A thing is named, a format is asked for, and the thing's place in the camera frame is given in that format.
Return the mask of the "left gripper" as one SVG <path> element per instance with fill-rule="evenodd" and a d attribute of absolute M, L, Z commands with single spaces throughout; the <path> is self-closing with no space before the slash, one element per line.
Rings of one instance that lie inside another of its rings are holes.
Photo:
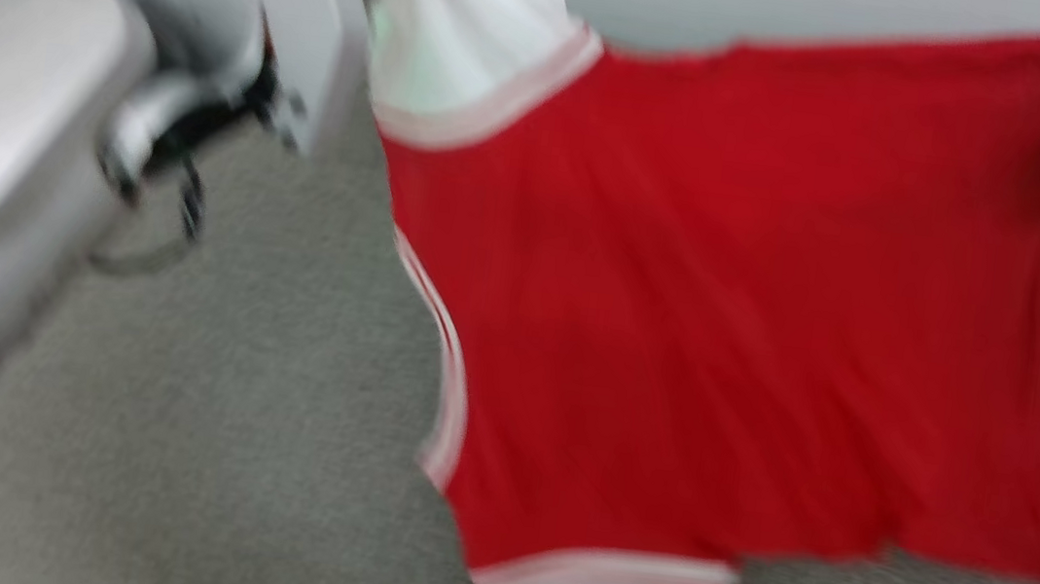
<path fill-rule="evenodd" d="M 262 0 L 279 92 L 275 134 L 310 157 L 320 148 L 341 101 L 346 9 L 350 0 Z"/>

